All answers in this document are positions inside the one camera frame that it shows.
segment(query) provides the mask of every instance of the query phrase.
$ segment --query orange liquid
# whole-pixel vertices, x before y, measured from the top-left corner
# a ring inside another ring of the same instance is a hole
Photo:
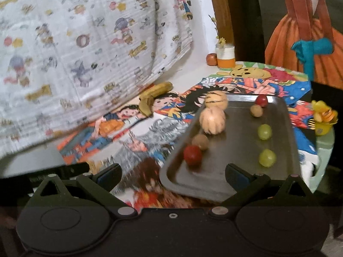
[[[228,60],[218,60],[218,67],[219,68],[234,68],[236,66],[236,59],[228,59]]]

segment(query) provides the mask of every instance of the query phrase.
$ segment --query red apple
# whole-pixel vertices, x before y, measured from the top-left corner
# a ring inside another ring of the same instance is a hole
[[[217,54],[211,53],[206,56],[206,63],[209,66],[216,66],[218,64]]]
[[[268,104],[268,98],[265,94],[259,94],[255,100],[256,105],[260,105],[260,107],[266,107]]]
[[[184,160],[190,167],[198,166],[202,161],[202,153],[198,146],[189,145],[184,149]]]

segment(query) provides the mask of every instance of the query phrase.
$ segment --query screw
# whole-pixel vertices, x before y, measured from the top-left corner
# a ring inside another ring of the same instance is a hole
[[[134,213],[134,208],[131,207],[121,207],[118,209],[118,214],[120,215],[131,215]]]
[[[212,209],[212,212],[216,215],[224,215],[224,214],[227,214],[229,210],[226,207],[218,206],[218,207],[214,207]]]

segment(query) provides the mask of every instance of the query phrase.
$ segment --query cartoon tablecloth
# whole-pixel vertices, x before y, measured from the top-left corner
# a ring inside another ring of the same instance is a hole
[[[143,207],[210,207],[212,202],[164,189],[159,181],[159,168],[185,132],[208,91],[277,95],[289,107],[301,171],[308,182],[318,156],[313,141],[313,111],[309,103],[311,84],[306,75],[250,62],[237,62],[234,69],[218,73],[203,78],[182,94],[171,92],[158,97],[153,106],[153,118],[144,118],[138,113],[136,98],[66,138],[59,150],[67,163],[88,161],[94,173],[113,163],[121,164],[122,180],[111,193],[138,210]]]

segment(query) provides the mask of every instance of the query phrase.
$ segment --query black circular cover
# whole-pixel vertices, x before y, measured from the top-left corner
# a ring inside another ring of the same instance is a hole
[[[71,253],[88,247],[106,232],[110,216],[94,202],[85,205],[26,207],[17,222],[18,236],[27,247],[45,253]]]
[[[329,223],[321,207],[283,207],[273,201],[256,201],[239,211],[236,224],[248,241],[279,254],[304,253],[324,242]]]

